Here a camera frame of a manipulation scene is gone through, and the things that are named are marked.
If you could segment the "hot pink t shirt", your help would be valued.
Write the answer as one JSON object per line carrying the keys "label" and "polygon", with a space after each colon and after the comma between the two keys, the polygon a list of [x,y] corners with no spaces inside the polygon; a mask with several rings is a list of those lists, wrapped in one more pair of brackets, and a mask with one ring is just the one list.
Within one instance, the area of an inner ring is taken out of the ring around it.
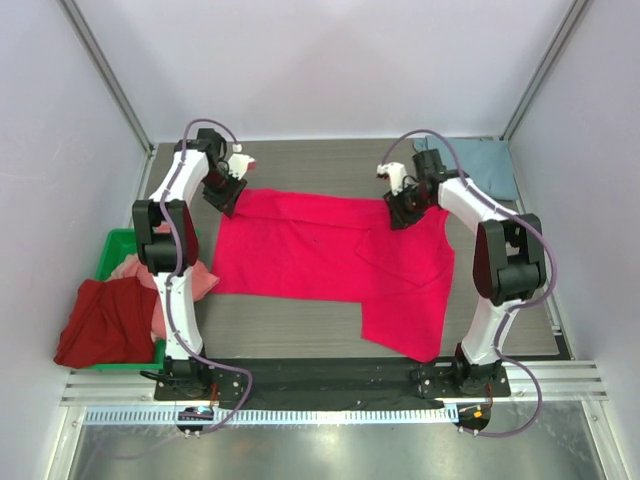
{"label": "hot pink t shirt", "polygon": [[392,230],[381,199],[251,189],[219,227],[214,292],[358,303],[364,339],[438,357],[455,252],[448,213]]}

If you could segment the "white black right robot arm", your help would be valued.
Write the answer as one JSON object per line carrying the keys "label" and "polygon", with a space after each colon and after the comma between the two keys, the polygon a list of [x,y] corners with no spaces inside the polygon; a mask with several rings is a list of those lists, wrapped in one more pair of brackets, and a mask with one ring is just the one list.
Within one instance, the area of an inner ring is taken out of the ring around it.
{"label": "white black right robot arm", "polygon": [[383,161],[376,174],[388,180],[384,201],[394,230],[407,229],[438,208],[457,217],[475,235],[472,278],[479,295],[468,333],[457,344],[452,366],[431,376],[446,395],[481,396],[503,380],[503,336],[520,304],[547,278],[541,222],[518,215],[482,193],[462,170],[444,166],[437,150],[413,155],[415,172]]}

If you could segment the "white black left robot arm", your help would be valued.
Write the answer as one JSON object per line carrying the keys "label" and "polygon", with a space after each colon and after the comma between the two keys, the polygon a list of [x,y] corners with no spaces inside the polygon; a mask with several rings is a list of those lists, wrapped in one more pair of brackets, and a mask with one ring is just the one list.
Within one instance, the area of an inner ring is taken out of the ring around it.
{"label": "white black left robot arm", "polygon": [[213,383],[195,315],[193,276],[199,243],[190,205],[202,188],[206,202],[232,216],[247,186],[245,175],[255,164],[235,137],[228,143],[217,131],[220,123],[208,123],[193,138],[192,126],[185,128],[160,186],[132,206],[138,258],[157,288],[166,332],[156,382],[193,400],[205,397]]}

